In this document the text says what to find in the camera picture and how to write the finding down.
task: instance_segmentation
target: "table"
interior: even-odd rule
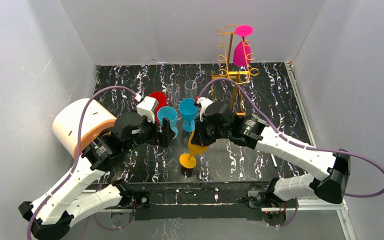
[[[259,75],[252,77],[249,83],[243,84],[243,88],[282,132],[309,143],[285,64],[252,63],[252,67],[259,70]],[[108,86],[120,85],[131,88],[142,96],[148,96],[155,91],[164,92],[168,84],[176,83],[180,86],[181,99],[184,99],[186,80],[196,80],[200,92],[211,79],[211,71],[218,73],[220,68],[220,64],[101,66],[98,69],[94,92]],[[229,68],[238,70],[234,65]],[[214,85],[216,101],[228,105],[232,91],[233,86],[230,83],[220,82]],[[204,96],[211,97],[210,88]],[[121,90],[107,91],[98,101],[116,117],[136,106],[130,93]],[[245,98],[242,104],[248,115],[256,114]],[[304,174],[299,167],[277,157],[275,159],[278,167],[275,168],[269,154],[236,146],[221,139],[197,157],[194,171],[185,176],[181,171],[179,156],[188,152],[190,133],[183,131],[182,121],[181,119],[177,124],[178,137],[172,141],[169,148],[148,144],[139,146],[99,179],[98,183],[110,183],[119,179],[125,179],[129,183],[270,181],[277,176],[289,178]]]

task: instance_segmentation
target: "black marble surface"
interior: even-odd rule
[[[144,97],[155,91],[165,92],[168,84],[176,83],[180,85],[182,100],[185,98],[186,80],[196,80],[199,93],[211,80],[211,71],[218,73],[220,67],[220,64],[101,66],[94,93],[108,86],[120,85]],[[309,143],[285,64],[253,63],[252,67],[259,69],[259,75],[243,84],[243,88],[282,132]],[[232,91],[233,86],[228,82],[216,83],[214,87],[216,100],[226,104],[230,103]],[[206,89],[204,96],[211,98],[211,88]],[[136,107],[131,94],[121,90],[107,91],[98,101],[116,117]],[[256,114],[245,98],[241,104],[248,115]],[[182,119],[178,121],[179,134],[169,148],[148,144],[139,146],[98,182],[109,183],[118,179],[128,182],[269,181],[276,176],[289,178],[304,174],[302,169],[277,157],[278,168],[274,168],[270,155],[265,152],[218,140],[207,152],[196,157],[197,165],[192,175],[185,176],[179,156],[188,152],[190,133],[183,131],[182,122]]]

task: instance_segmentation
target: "white wall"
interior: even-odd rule
[[[26,239],[18,205],[71,166],[52,122],[91,95],[95,75],[59,0],[0,0],[0,240]]]
[[[294,65],[317,144],[384,167],[384,0],[326,1]],[[352,159],[347,192],[383,186],[378,170]],[[384,239],[384,195],[346,201],[358,239]]]
[[[216,29],[251,25],[255,62],[293,60],[325,0],[61,0],[96,65],[216,63]],[[240,41],[236,36],[233,47]]]

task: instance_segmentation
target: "red cup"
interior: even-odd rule
[[[164,94],[164,92],[162,92],[162,91],[154,91],[154,92],[151,93],[149,96],[150,96],[151,98],[156,99],[156,100],[158,101],[158,106],[156,106],[156,109],[155,109],[155,111],[154,111],[154,114],[155,114],[155,116],[156,116],[157,113],[158,113],[158,110],[160,110],[160,108],[167,106],[167,97],[166,97],[166,95]]]

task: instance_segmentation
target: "robotic arm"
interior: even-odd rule
[[[80,99],[64,108],[55,118],[52,130],[71,156],[76,156],[80,117],[89,99]],[[75,171],[69,170],[48,192],[34,200],[25,201],[19,207],[23,218],[29,221],[44,199],[50,199],[39,210],[31,232],[39,240],[60,239],[70,227],[102,209],[129,207],[134,202],[133,191],[123,180],[118,180],[103,190],[76,199],[90,184],[102,177],[126,153],[148,143],[168,147],[175,136],[167,118],[163,119],[162,132],[155,121],[155,98],[145,97],[137,112],[127,112],[116,118],[96,100],[86,109],[81,128],[82,154]],[[54,190],[68,175],[69,180],[54,194]]]
[[[310,147],[285,134],[287,141],[281,139],[266,121],[255,116],[238,116],[221,102],[200,97],[195,105],[200,108],[199,119],[195,121],[189,148],[196,154],[203,153],[217,139],[229,139],[238,146],[276,155],[308,172],[291,178],[273,178],[265,192],[250,200],[253,206],[279,206],[293,198],[311,196],[333,204],[342,203],[350,176],[348,155],[307,150],[289,144],[293,141]]]

